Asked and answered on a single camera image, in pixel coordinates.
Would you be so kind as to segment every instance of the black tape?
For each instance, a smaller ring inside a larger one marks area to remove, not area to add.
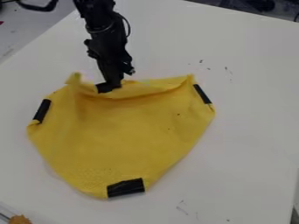
[[[205,92],[201,89],[201,87],[198,84],[194,84],[193,85],[195,90],[198,92],[198,94],[200,95],[201,99],[203,99],[203,102],[205,104],[211,104],[212,102],[210,101],[210,99],[206,96]]]
[[[48,112],[48,109],[50,108],[50,105],[51,101],[44,99],[39,106],[38,112],[33,117],[33,120],[38,120],[40,123],[42,123],[44,121],[46,112]]]
[[[144,193],[144,191],[145,189],[142,178],[124,180],[107,187],[107,194],[109,198],[131,193]]]

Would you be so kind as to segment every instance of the cable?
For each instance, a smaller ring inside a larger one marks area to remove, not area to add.
[[[299,17],[299,12],[295,15],[294,22],[297,22],[298,17]]]
[[[7,4],[7,3],[13,3],[16,2],[17,0],[7,0],[7,1],[2,1],[3,4]]]

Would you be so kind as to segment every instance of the white table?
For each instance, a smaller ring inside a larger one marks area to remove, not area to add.
[[[71,72],[99,76],[73,13],[0,66],[0,200],[34,224],[289,223],[299,160],[298,24],[180,0],[119,0],[118,8],[133,29],[134,78],[195,73],[217,109],[212,125],[143,195],[92,199],[57,178],[25,127]]]

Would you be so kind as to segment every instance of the black robotic arm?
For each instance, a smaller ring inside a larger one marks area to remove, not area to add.
[[[32,11],[52,11],[59,0],[52,0],[47,6],[30,5],[17,0],[17,3]],[[99,93],[107,93],[122,86],[124,74],[135,72],[131,65],[132,57],[126,51],[130,26],[125,17],[114,11],[114,0],[73,0],[86,28],[91,35],[85,40],[88,56],[95,59],[105,79],[98,84]],[[128,34],[124,26],[128,25]]]

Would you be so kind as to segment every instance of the yellow fabric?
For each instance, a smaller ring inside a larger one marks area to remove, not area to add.
[[[124,81],[98,94],[73,74],[46,98],[42,123],[29,138],[61,178],[80,191],[106,198],[107,186],[143,179],[147,190],[196,144],[214,117],[193,87],[193,75]]]

